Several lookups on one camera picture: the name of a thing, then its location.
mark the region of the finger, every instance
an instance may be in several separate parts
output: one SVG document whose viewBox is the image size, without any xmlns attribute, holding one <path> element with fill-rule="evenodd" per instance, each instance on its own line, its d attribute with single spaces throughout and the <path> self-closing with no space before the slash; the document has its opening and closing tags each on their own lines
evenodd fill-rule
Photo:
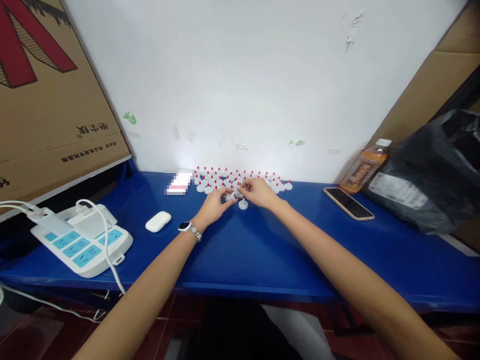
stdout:
<svg viewBox="0 0 480 360">
<path fill-rule="evenodd" d="M 228 200 L 226 203 L 220 205 L 223 209 L 223 211 L 227 210 L 229 207 L 231 207 L 233 204 L 235 204 L 238 201 L 238 199 L 233 198 L 231 200 Z"/>
<path fill-rule="evenodd" d="M 248 191 L 247 189 L 244 189 L 243 187 L 238 187 L 236 190 L 247 199 L 249 198 L 250 191 Z"/>
<path fill-rule="evenodd" d="M 253 179 L 249 177 L 248 179 L 243 180 L 243 182 L 241 183 L 240 186 L 241 186 L 242 188 L 244 188 L 244 187 L 246 187 L 246 186 L 250 186 L 250 185 L 252 184 L 252 180 L 253 180 Z"/>
<path fill-rule="evenodd" d="M 222 186 L 221 188 L 218 189 L 218 193 L 220 196 L 226 195 L 226 193 L 233 193 L 234 190 L 232 188 Z"/>
</svg>

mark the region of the bottle label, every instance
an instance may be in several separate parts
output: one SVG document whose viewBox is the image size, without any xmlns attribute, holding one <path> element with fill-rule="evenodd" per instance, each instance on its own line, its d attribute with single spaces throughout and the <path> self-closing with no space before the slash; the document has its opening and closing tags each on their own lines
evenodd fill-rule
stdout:
<svg viewBox="0 0 480 360">
<path fill-rule="evenodd" d="M 370 171 L 370 169 L 374 166 L 375 161 L 368 160 L 365 162 L 362 162 L 359 167 L 355 169 L 355 171 L 352 172 L 352 175 L 347 179 L 346 183 L 353 189 L 356 189 L 362 179 L 367 175 Z"/>
<path fill-rule="evenodd" d="M 381 172 L 375 175 L 368 190 L 415 210 L 420 209 L 429 199 L 410 181 Z"/>
</svg>

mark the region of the hand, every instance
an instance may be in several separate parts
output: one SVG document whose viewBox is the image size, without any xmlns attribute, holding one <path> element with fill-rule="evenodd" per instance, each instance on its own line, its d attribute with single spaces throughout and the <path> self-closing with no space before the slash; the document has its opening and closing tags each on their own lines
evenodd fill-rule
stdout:
<svg viewBox="0 0 480 360">
<path fill-rule="evenodd" d="M 195 225 L 199 231 L 203 232 L 207 226 L 220 219 L 225 210 L 237 202 L 237 199 L 234 198 L 222 203 L 221 198 L 225 199 L 228 193 L 233 192 L 234 190 L 228 187 L 221 187 L 213 190 L 207 195 L 205 202 L 195 217 L 191 220 L 191 223 Z"/>
<path fill-rule="evenodd" d="M 282 201 L 277 194 L 274 193 L 270 185 L 258 177 L 246 179 L 241 183 L 237 191 L 255 205 L 269 210 Z"/>
</svg>

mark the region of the white cable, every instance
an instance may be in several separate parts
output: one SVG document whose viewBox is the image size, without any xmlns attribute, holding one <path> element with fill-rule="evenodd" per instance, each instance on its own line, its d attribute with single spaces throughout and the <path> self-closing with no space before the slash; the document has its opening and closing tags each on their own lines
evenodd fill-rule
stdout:
<svg viewBox="0 0 480 360">
<path fill-rule="evenodd" d="M 25 214 L 34 213 L 33 211 L 30 211 L 26 208 L 23 208 L 17 205 L 0 205 L 0 208 L 14 208 L 14 209 L 20 210 L 22 213 L 25 213 Z"/>
<path fill-rule="evenodd" d="M 106 291 L 106 294 L 105 294 L 105 297 L 103 298 L 103 300 L 107 300 L 107 298 L 109 297 L 109 294 L 110 294 L 110 290 L 107 290 L 107 291 Z M 96 311 L 95 315 L 93 315 L 93 320 L 98 320 L 98 319 L 100 319 L 103 315 L 105 315 L 105 314 L 107 313 L 106 311 L 104 311 L 104 312 L 101 313 L 101 315 L 100 315 L 99 317 L 97 317 L 97 315 L 99 314 L 99 311 L 100 311 L 100 309 L 98 309 L 98 310 Z"/>
<path fill-rule="evenodd" d="M 107 219 L 105 218 L 105 215 L 100 211 L 97 205 L 95 205 L 93 202 L 87 199 L 80 199 L 78 200 L 75 205 L 79 205 L 80 203 L 87 203 L 90 204 L 101 216 L 101 219 L 103 220 L 103 224 L 105 225 L 105 259 L 106 262 L 108 263 L 108 266 L 111 269 L 111 272 L 113 273 L 113 277 L 115 278 L 116 284 L 118 285 L 118 288 L 120 289 L 121 293 L 125 295 L 125 289 L 124 286 L 122 285 L 122 282 L 120 281 L 119 275 L 117 274 L 117 270 L 115 269 L 114 265 L 110 261 L 109 257 L 109 252 L 108 252 L 108 245 L 109 245 L 109 225 L 107 223 Z"/>
<path fill-rule="evenodd" d="M 0 205 L 1 204 L 23 204 L 23 205 L 27 206 L 29 209 L 34 210 L 36 213 L 41 213 L 42 212 L 42 209 L 40 209 L 38 206 L 33 205 L 33 204 L 31 204 L 29 202 L 26 202 L 26 201 L 19 201 L 19 200 L 0 201 Z"/>
<path fill-rule="evenodd" d="M 71 310 L 66 310 L 64 308 L 61 308 L 60 306 L 58 305 L 55 305 L 51 302 L 48 302 L 48 301 L 45 301 L 45 300 L 40 300 L 38 298 L 36 298 L 35 296 L 32 296 L 30 294 L 27 294 L 26 292 L 22 292 L 22 291 L 19 291 L 19 290 L 16 290 L 14 288 L 11 288 L 10 286 L 6 286 L 6 285 L 0 285 L 0 305 L 2 304 L 2 301 L 4 300 L 5 298 L 5 294 L 4 294 L 4 291 L 2 289 L 2 287 L 4 287 L 6 290 L 8 290 L 9 292 L 12 292 L 12 293 L 15 293 L 15 294 L 18 294 L 18 295 L 22 295 L 30 300 L 33 300 L 33 301 L 36 301 L 36 302 L 39 302 L 39 303 L 42 303 L 42 304 L 45 304 L 45 305 L 49 305 L 51 306 L 52 308 L 54 309 L 57 309 L 57 310 L 60 310 L 60 311 L 63 311 L 65 313 L 70 313 L 70 314 L 73 314 L 75 315 L 77 318 L 80 318 L 80 319 L 85 319 L 85 320 L 88 320 L 88 321 L 91 321 L 92 323 L 95 323 L 95 324 L 99 324 L 100 321 L 95 321 L 94 319 L 90 318 L 90 317 L 86 317 L 86 316 L 82 316 L 80 315 L 79 313 L 75 312 L 75 311 L 71 311 Z"/>
</svg>

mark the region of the metal watch band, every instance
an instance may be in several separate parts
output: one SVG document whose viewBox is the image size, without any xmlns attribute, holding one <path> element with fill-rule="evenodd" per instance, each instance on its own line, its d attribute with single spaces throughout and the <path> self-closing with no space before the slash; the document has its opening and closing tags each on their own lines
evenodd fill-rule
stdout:
<svg viewBox="0 0 480 360">
<path fill-rule="evenodd" d="M 196 242 L 199 243 L 200 240 L 202 240 L 202 236 L 203 234 L 200 232 L 200 231 L 197 231 L 197 228 L 195 227 L 194 224 L 191 224 L 191 228 L 189 229 L 192 233 L 195 234 L 195 237 L 196 237 Z"/>
</svg>

